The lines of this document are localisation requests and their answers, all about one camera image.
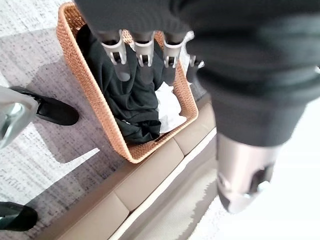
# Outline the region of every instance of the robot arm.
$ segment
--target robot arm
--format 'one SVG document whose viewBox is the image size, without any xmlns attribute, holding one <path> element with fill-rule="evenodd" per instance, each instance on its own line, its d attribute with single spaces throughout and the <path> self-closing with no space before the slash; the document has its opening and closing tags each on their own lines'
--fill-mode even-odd
<svg viewBox="0 0 320 240">
<path fill-rule="evenodd" d="M 164 63 L 175 68 L 187 31 L 191 64 L 211 94 L 217 125 L 218 193 L 237 213 L 269 184 L 277 153 L 308 102 L 320 96 L 317 0 L 75 0 L 121 81 L 128 80 L 119 30 L 131 32 L 148 71 L 153 32 L 164 33 Z"/>
</svg>

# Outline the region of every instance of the sofa cushion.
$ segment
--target sofa cushion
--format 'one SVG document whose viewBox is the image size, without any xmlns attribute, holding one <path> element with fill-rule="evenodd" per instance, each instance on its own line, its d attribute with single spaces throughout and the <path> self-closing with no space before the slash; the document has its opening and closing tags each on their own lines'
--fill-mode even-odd
<svg viewBox="0 0 320 240">
<path fill-rule="evenodd" d="M 212 105 L 206 103 L 201 110 L 199 110 L 197 120 L 173 138 L 176 140 L 183 154 L 187 155 L 215 126 L 216 120 Z"/>
<path fill-rule="evenodd" d="M 112 192 L 59 240 L 106 240 L 123 223 L 129 210 Z"/>
<path fill-rule="evenodd" d="M 170 139 L 164 146 L 140 164 L 114 190 L 123 204 L 136 209 L 172 172 L 184 158 L 178 144 Z"/>
<path fill-rule="evenodd" d="M 73 240 L 72 235 L 74 231 L 66 233 L 69 229 L 76 226 L 81 221 L 87 221 L 95 209 L 103 210 L 101 215 L 95 215 L 97 219 L 106 222 L 105 219 L 113 219 L 111 224 L 103 225 L 105 233 L 110 235 L 119 226 L 119 222 L 123 222 L 129 214 L 129 210 L 119 201 L 118 197 L 115 197 L 113 192 L 114 188 L 121 183 L 136 168 L 136 165 L 126 162 L 121 168 L 119 168 L 114 174 L 110 175 L 103 183 L 97 186 L 92 192 L 82 198 L 76 205 L 74 205 L 66 214 L 58 218 L 50 227 L 45 229 L 36 239 L 37 240 Z M 88 230 L 93 230 L 88 223 Z"/>
</svg>

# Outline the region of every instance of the white cloth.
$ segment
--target white cloth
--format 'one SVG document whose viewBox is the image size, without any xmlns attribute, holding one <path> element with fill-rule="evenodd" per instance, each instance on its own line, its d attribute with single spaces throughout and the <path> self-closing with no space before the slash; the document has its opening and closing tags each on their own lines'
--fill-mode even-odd
<svg viewBox="0 0 320 240">
<path fill-rule="evenodd" d="M 155 91 L 158 99 L 159 121 L 161 122 L 160 133 L 165 134 L 183 124 L 187 118 L 180 116 L 181 106 L 173 93 L 174 87 L 165 82 Z"/>
</svg>

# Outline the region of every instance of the black slipper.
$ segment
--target black slipper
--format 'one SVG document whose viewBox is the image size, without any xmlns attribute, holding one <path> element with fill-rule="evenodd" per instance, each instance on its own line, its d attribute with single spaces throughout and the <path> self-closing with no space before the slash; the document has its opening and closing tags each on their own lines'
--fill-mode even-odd
<svg viewBox="0 0 320 240">
<path fill-rule="evenodd" d="M 39 107 L 36 115 L 43 120 L 64 126 L 73 125 L 79 120 L 77 110 L 62 101 L 52 97 L 38 95 L 21 86 L 12 86 L 10 89 L 31 96 L 38 101 Z"/>
<path fill-rule="evenodd" d="M 27 231 L 36 225 L 37 212 L 28 206 L 0 201 L 0 230 Z"/>
</svg>

